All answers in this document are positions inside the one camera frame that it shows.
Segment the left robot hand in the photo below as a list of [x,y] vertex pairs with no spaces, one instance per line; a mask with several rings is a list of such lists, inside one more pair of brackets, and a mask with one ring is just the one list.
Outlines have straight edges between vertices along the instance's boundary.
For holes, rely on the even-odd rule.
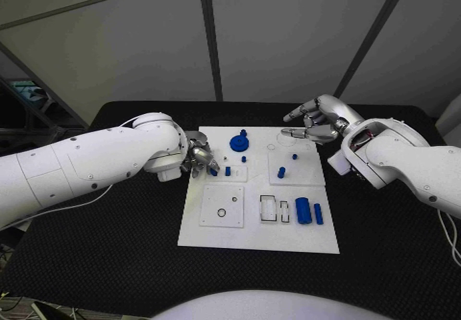
[[184,137],[186,158],[180,166],[181,170],[190,172],[193,179],[201,172],[209,175],[217,174],[220,167],[212,154],[207,136],[200,131],[184,131]]

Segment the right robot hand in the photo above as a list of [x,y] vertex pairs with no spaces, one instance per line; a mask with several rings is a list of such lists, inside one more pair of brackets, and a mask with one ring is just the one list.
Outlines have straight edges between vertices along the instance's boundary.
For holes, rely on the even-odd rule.
[[334,96],[321,95],[301,104],[284,116],[284,122],[301,117],[304,127],[284,128],[281,134],[295,139],[307,139],[317,144],[334,141],[346,136],[364,122],[363,116]]

